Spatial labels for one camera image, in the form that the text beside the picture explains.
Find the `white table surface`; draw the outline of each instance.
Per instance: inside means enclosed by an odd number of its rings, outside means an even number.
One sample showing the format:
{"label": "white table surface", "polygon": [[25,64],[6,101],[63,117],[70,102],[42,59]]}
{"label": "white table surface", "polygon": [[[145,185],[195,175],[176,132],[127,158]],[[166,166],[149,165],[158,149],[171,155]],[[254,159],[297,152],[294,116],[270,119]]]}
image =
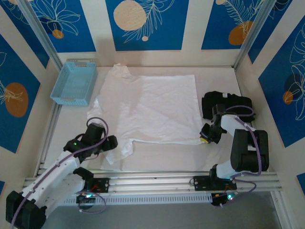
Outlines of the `white table surface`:
{"label": "white table surface", "polygon": [[[110,67],[98,68],[99,75],[91,104],[110,69]],[[240,95],[235,72],[231,67],[130,67],[129,70],[132,75],[148,76],[194,74],[201,113],[201,98],[206,92],[220,91]],[[56,160],[67,141],[86,131],[88,109],[89,107],[80,106],[62,107],[44,168],[48,168]],[[119,171],[208,171],[214,164],[229,159],[232,140],[230,135],[223,134],[217,145],[214,143],[193,146],[134,142],[134,153],[113,165],[110,165],[102,154],[97,159],[86,163],[89,164],[90,169]]]}

